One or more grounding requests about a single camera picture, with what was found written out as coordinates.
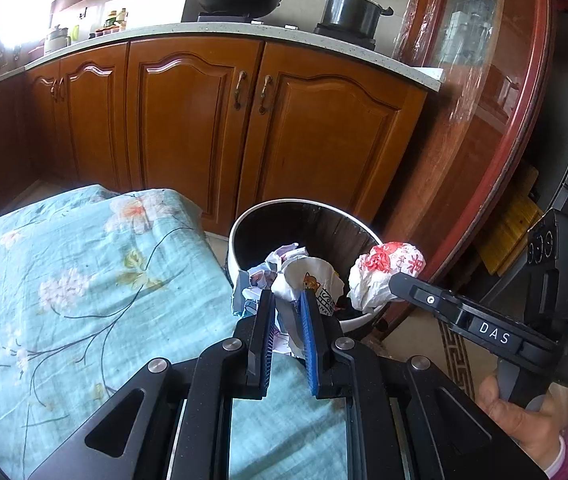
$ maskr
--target countertop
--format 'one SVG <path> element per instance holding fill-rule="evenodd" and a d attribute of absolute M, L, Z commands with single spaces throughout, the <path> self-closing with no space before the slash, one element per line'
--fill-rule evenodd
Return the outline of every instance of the countertop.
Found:
<path fill-rule="evenodd" d="M 147 38 L 151 36 L 175 34 L 236 34 L 238 36 L 255 36 L 258 38 L 272 38 L 274 40 L 289 41 L 291 43 L 306 44 L 308 46 L 336 52 L 368 64 L 379 66 L 389 72 L 396 73 L 410 79 L 417 85 L 428 90 L 439 91 L 444 79 L 444 71 L 440 68 L 414 68 L 395 59 L 384 56 L 372 50 L 355 44 L 334 40 L 303 30 L 292 30 L 272 25 L 253 25 L 252 23 L 225 23 L 225 22 L 185 22 L 171 23 L 169 25 L 154 25 L 152 27 L 132 28 L 115 34 L 107 34 L 92 40 L 78 41 L 77 43 L 46 54 L 46 56 L 27 64 L 26 66 L 11 70 L 0 75 L 0 81 L 19 74 L 41 64 L 67 56 L 80 50 L 94 48 L 109 43 Z"/>

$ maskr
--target stove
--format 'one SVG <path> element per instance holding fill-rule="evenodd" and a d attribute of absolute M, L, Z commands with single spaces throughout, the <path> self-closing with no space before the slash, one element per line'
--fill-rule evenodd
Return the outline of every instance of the stove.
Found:
<path fill-rule="evenodd" d="M 228 22 L 228 23 L 250 23 L 251 18 L 245 14 L 237 16 L 227 12 L 200 12 L 197 17 L 199 22 Z"/>
<path fill-rule="evenodd" d="M 335 40 L 346 41 L 346 43 L 352 43 L 358 46 L 363 46 L 368 50 L 375 49 L 375 40 L 372 38 L 360 38 L 355 34 L 351 34 L 350 32 L 339 30 L 339 28 L 326 27 L 325 25 L 321 25 L 321 23 L 317 24 L 317 27 L 315 27 L 315 30 L 313 32 L 315 34 L 320 34 L 321 36 L 328 36 L 329 38 L 334 38 Z"/>

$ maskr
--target light blue fabric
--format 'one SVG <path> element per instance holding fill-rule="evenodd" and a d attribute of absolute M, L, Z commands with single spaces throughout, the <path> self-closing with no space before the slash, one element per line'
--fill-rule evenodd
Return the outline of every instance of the light blue fabric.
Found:
<path fill-rule="evenodd" d="M 0 218 L 0 466 L 25 479 L 156 356 L 196 357 L 232 334 L 231 287 L 170 190 L 70 191 Z M 346 478 L 339 401 L 273 358 L 263 401 L 236 401 L 231 477 Z"/>

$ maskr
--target red and white plastic bag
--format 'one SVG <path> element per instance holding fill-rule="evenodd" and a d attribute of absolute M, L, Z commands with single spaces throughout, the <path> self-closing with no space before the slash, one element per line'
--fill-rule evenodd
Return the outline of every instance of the red and white plastic bag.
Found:
<path fill-rule="evenodd" d="M 350 269 L 348 297 L 356 310 L 370 314 L 397 297 L 388 288 L 392 275 L 404 272 L 416 278 L 426 266 L 424 256 L 410 244 L 388 242 L 376 245 L 358 257 Z"/>

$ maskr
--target metal screw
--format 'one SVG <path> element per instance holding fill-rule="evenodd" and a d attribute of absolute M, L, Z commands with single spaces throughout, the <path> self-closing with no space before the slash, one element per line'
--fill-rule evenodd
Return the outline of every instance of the metal screw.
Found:
<path fill-rule="evenodd" d="M 423 355 L 415 355 L 411 358 L 411 366 L 416 370 L 428 370 L 430 368 L 430 360 Z"/>
<path fill-rule="evenodd" d="M 228 339 L 224 339 L 222 342 L 222 348 L 224 350 L 228 350 L 232 352 L 233 350 L 239 350 L 241 348 L 241 339 L 237 337 L 229 337 Z"/>
<path fill-rule="evenodd" d="M 350 350 L 355 346 L 355 342 L 350 337 L 338 337 L 335 346 L 340 350 Z"/>
<path fill-rule="evenodd" d="M 168 367 L 168 363 L 166 359 L 162 359 L 161 357 L 156 357 L 148 364 L 148 371 L 153 374 L 158 374 L 159 372 L 163 372 Z"/>

